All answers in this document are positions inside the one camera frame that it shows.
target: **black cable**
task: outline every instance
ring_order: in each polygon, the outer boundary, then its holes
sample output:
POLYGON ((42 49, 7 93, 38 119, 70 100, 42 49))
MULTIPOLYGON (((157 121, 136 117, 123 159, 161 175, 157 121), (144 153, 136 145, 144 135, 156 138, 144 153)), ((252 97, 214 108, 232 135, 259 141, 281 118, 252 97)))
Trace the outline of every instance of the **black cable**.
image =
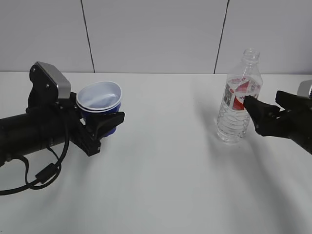
POLYGON ((33 189, 33 190, 43 189, 43 188, 49 186, 50 184, 52 184, 57 179, 57 177, 59 176, 60 170, 61 170, 61 163, 64 160, 64 158, 65 158, 65 156, 67 154, 67 151, 68 151, 68 147, 69 147, 69 132, 68 132, 67 122, 66 122, 66 119, 65 119, 65 117, 63 115, 63 112, 60 110, 59 107, 57 107, 56 109, 59 112, 59 115, 61 116, 61 118, 63 120, 64 131, 65 131, 64 148, 63 148, 63 151, 62 151, 62 153, 61 153, 59 158, 56 155, 56 153, 50 147, 47 147, 47 149, 50 150, 58 158, 58 161, 55 163, 55 167, 58 168, 56 174, 48 182, 46 182, 46 183, 44 183, 42 185, 39 185, 39 186, 35 186, 36 184, 38 184, 40 182, 38 179, 35 179, 34 181, 28 183, 28 181, 27 181, 27 175, 28 175, 28 171, 29 171, 28 159, 25 158, 24 156, 15 156, 13 159, 19 159, 19 160, 21 160, 25 164, 25 168, 26 168, 26 170, 25 170, 25 183, 26 184, 21 186, 21 187, 14 188, 14 189, 0 190, 0 195, 16 194, 16 193, 22 192, 22 191, 24 191, 26 189, 33 189))
MULTIPOLYGON (((49 146, 47 147, 47 150, 49 150, 50 152, 52 152, 52 153, 54 154, 54 156, 57 158, 57 160, 59 160, 59 157, 58 157, 57 154, 54 152, 54 150, 52 150, 49 146)), ((26 183, 26 184, 29 184, 29 183, 28 183, 28 180, 27 180, 28 168, 29 168, 29 165, 26 166, 26 171, 25 171, 25 183, 26 183)), ((44 183, 44 184, 42 184, 42 185, 30 186, 29 188, 32 189, 32 190, 39 190, 39 189, 43 189, 43 188, 49 186, 50 184, 52 184, 52 183, 57 179, 57 177, 58 177, 59 174, 60 174, 61 169, 62 169, 62 165, 60 164, 59 167, 58 167, 57 173, 55 174, 55 176, 54 176, 52 179, 50 179, 48 182, 46 182, 46 183, 44 183)))

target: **paper cup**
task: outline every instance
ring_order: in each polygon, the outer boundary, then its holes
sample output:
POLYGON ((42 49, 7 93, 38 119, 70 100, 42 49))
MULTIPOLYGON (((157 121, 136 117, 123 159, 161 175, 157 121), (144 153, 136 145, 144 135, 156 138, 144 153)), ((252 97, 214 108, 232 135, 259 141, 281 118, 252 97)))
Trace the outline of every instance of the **paper cup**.
MULTIPOLYGON (((84 87, 77 94, 76 103, 85 119, 92 113, 111 114, 118 112, 121 106, 121 87, 112 81, 101 81, 84 87)), ((113 134, 116 128, 104 137, 113 134)))

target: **bottle label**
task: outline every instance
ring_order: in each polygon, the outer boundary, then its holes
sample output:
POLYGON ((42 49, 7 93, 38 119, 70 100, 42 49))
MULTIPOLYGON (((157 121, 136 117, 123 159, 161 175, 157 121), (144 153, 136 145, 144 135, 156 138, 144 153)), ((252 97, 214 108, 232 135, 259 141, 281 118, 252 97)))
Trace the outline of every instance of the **bottle label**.
POLYGON ((245 96, 258 98, 260 88, 252 78, 233 78, 226 83, 223 100, 231 109, 243 111, 245 96))

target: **panel seam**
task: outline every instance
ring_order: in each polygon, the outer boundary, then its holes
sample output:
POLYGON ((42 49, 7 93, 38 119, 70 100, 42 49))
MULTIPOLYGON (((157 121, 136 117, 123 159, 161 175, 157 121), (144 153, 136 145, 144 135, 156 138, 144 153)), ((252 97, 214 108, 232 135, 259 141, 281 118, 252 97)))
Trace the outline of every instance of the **panel seam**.
POLYGON ((222 31, 221 31, 220 41, 219 41, 218 52, 217 52, 217 54, 216 54, 216 59, 215 59, 214 74, 215 74, 216 66, 217 66, 217 64, 218 64, 219 53, 220 53, 220 47, 221 47, 221 42, 222 42, 222 37, 223 37, 223 32, 224 32, 224 26, 225 26, 226 16, 227 16, 227 14, 228 14, 229 3, 230 3, 230 0, 228 0, 228 2, 227 2, 227 4, 226 4, 226 9, 225 9, 225 14, 224 14, 224 20, 223 20, 223 25, 222 25, 222 31))
POLYGON ((81 9, 82 9, 82 15, 83 15, 83 21, 84 21, 84 27, 86 29, 86 34, 87 34, 87 39, 88 39, 88 45, 89 45, 89 51, 90 51, 90 57, 91 57, 91 63, 92 63, 92 68, 93 68, 93 73, 95 73, 94 69, 94 63, 93 63, 93 56, 92 56, 92 50, 91 50, 91 44, 90 44, 90 39, 89 39, 89 33, 88 33, 88 27, 87 27, 87 22, 86 22, 86 17, 83 9, 83 3, 82 0, 80 0, 81 3, 81 9))

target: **cable connector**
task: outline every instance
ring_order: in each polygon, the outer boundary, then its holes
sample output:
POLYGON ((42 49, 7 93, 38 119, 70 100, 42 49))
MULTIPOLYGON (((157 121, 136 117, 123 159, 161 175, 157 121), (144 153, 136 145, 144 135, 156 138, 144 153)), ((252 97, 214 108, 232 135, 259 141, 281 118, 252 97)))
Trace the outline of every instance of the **cable connector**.
POLYGON ((43 170, 41 170, 37 175, 36 179, 41 183, 44 184, 47 182, 52 176, 54 176, 58 172, 58 168, 55 166, 54 163, 50 163, 46 166, 43 170))

